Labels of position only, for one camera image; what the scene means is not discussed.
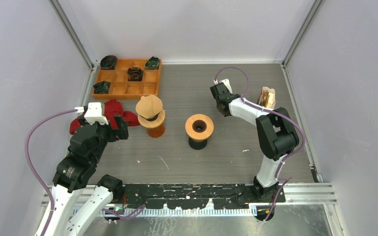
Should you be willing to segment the orange coffee filter box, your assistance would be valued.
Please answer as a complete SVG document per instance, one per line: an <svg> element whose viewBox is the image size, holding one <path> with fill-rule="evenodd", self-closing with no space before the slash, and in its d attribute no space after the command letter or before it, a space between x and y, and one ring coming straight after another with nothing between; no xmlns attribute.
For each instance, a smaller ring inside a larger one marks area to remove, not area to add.
<svg viewBox="0 0 378 236"><path fill-rule="evenodd" d="M276 91L274 88L262 87L262 91L259 95L257 104L265 107L274 109L276 105Z"/></svg>

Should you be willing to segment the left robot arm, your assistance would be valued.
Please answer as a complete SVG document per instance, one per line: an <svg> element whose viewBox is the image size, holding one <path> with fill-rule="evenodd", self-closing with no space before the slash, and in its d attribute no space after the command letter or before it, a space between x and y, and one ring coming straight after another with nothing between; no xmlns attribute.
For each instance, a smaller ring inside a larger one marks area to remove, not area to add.
<svg viewBox="0 0 378 236"><path fill-rule="evenodd" d="M49 205L36 234L40 236L81 236L93 219L110 202L123 199L122 180L104 175L82 208L71 217L72 210L110 142L128 139L128 122L115 115L114 129L108 120L89 123L79 118L80 126L70 138L68 155L57 165Z"/></svg>

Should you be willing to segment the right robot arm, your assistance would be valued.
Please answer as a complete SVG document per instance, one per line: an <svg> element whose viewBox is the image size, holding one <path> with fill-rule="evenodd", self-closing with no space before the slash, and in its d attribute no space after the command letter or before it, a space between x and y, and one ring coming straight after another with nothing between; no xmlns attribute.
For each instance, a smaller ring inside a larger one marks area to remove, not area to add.
<svg viewBox="0 0 378 236"><path fill-rule="evenodd" d="M240 118L256 127L264 157L253 179L252 189L258 201L267 201L279 185L284 158L299 145L300 139L293 120L283 107L265 108L232 93L229 80L215 81L210 91L217 103L217 110L223 116Z"/></svg>

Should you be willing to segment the brown paper coffee filter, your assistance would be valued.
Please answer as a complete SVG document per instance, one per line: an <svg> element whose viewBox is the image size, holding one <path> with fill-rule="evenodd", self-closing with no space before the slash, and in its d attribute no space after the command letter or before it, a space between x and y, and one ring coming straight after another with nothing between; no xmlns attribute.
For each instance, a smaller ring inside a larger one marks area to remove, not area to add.
<svg viewBox="0 0 378 236"><path fill-rule="evenodd" d="M142 96L136 104L135 110L142 118L153 121L157 119L160 112L163 110L162 101L153 94Z"/></svg>

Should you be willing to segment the red black carafe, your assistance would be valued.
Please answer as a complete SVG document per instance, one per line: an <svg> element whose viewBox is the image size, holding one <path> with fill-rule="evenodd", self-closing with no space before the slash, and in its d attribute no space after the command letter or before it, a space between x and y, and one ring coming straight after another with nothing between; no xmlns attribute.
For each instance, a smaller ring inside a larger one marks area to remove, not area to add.
<svg viewBox="0 0 378 236"><path fill-rule="evenodd" d="M193 124L192 124L192 129L195 131L195 133L202 133L206 130L206 123L205 121L203 120L196 120ZM201 150L203 148L206 147L207 145L207 139L204 139L204 140L194 140L193 138L189 137L188 139L188 143L189 143L189 146L192 148L192 149L195 149L195 150Z"/></svg>

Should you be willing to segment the orange glass carafe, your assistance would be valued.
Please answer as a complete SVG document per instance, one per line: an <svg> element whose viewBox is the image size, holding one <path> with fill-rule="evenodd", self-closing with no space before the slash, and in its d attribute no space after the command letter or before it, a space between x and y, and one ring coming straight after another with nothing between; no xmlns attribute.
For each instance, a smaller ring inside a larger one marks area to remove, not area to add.
<svg viewBox="0 0 378 236"><path fill-rule="evenodd" d="M147 134L152 138L161 137L165 132L165 126L162 124L156 128L147 128Z"/></svg>

